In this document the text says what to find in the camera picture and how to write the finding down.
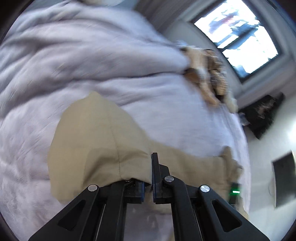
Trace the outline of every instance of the silver bolt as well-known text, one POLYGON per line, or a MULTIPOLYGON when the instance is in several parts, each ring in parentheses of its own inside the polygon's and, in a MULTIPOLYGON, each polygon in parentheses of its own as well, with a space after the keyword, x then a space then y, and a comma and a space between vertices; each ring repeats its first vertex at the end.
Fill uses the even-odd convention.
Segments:
POLYGON ((202 192, 208 192, 210 190, 210 188, 207 185, 203 185, 200 187, 202 192))
POLYGON ((166 176, 166 177, 165 177, 165 180, 166 180, 168 183, 171 183, 171 182, 174 180, 174 177, 172 177, 172 176, 166 176))
POLYGON ((97 189, 98 189, 98 187, 96 185, 94 185, 94 184, 89 185, 89 187, 88 187, 88 190, 91 191, 91 192, 93 192, 93 191, 95 191, 97 189))

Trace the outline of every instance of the window frame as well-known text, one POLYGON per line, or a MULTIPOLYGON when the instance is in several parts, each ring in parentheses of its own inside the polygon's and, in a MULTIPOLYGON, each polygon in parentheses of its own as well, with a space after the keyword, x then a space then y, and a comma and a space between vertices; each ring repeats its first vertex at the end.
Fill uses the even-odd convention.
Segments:
MULTIPOLYGON (((226 0, 218 0, 215 1, 213 4, 209 5, 208 7, 206 7, 203 11, 201 11, 198 15, 196 15, 195 17, 193 17, 190 21, 188 21, 189 23, 191 23, 195 28, 199 29, 196 25, 194 25, 200 18, 206 16, 207 14, 209 14, 211 11, 215 10, 217 7, 219 7, 220 5, 222 5, 226 0)), ((280 45, 278 44, 273 32, 271 31, 269 25, 267 24, 267 22, 264 20, 264 18, 262 17, 262 15, 259 13, 259 11, 256 9, 256 7, 253 5, 252 2, 248 1, 248 0, 241 0, 243 1, 244 4, 247 5, 247 7, 253 12, 253 14, 257 17, 257 19, 260 21, 260 23, 262 24, 262 26, 265 28, 265 30, 267 31, 267 33, 269 34, 278 54, 276 56, 274 56, 272 59, 270 59, 268 62, 266 62, 265 64, 263 64, 262 66, 260 66, 258 69, 256 69, 255 71, 253 71, 252 73, 248 74, 245 77, 241 77, 236 69, 232 66, 232 64, 228 61, 228 59, 225 57, 225 55, 222 53, 223 49, 220 49, 216 46, 216 44, 210 40, 210 38, 203 32, 203 35, 205 35, 215 46, 216 49, 219 50, 219 52, 223 55, 223 57, 226 59, 227 63, 231 66, 231 68, 233 69, 234 73, 236 74, 236 76, 238 77, 238 79, 240 80, 241 84, 244 84, 246 81, 248 81, 251 77, 253 77, 255 74, 257 74, 258 72, 260 72, 262 69, 265 69, 266 66, 268 66, 269 64, 273 63, 279 56, 282 55, 282 50, 280 45)))

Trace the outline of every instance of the white comforter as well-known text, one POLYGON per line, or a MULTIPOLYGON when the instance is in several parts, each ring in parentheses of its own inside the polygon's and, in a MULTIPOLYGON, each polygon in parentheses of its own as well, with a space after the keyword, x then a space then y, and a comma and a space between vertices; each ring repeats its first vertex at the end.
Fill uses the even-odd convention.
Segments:
MULTIPOLYGON (((0 60, 0 211, 20 241, 63 208, 50 195, 47 152, 63 111, 90 91, 166 145, 197 156, 232 147, 248 211, 250 167, 237 116, 206 105, 181 75, 185 57, 139 14, 78 2, 29 12, 9 31, 0 60)), ((126 240, 165 240, 171 230, 168 215, 129 206, 126 240)))

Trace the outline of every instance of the gray curtain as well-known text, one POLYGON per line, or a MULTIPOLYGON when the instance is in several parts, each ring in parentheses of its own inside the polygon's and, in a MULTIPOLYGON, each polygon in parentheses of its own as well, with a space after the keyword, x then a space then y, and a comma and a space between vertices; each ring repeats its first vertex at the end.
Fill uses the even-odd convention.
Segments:
POLYGON ((135 10, 141 13, 159 32, 168 26, 197 0, 140 0, 135 10))

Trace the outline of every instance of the wall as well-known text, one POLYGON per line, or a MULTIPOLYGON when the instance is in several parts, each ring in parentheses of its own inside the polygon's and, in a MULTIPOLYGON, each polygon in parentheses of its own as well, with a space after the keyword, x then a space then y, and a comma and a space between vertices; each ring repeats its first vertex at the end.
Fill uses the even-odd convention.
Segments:
MULTIPOLYGON (((215 0, 199 0, 163 33, 169 40, 184 40, 190 45, 203 48, 215 48, 215 45, 193 24, 188 23, 194 16, 211 5, 215 0)), ((249 0, 268 22, 283 54, 268 67, 262 69, 243 85, 240 83, 229 62, 223 58, 227 67, 227 79, 240 107, 244 107, 262 96, 280 91, 285 84, 290 84, 296 76, 296 37, 284 19, 265 0, 249 0)), ((296 88, 283 89, 291 95, 296 88)))
POLYGON ((280 107, 274 124, 258 140, 245 130, 252 172, 250 222, 271 241, 279 241, 296 219, 296 200, 274 209, 274 173, 271 162, 289 151, 296 153, 296 95, 280 107))

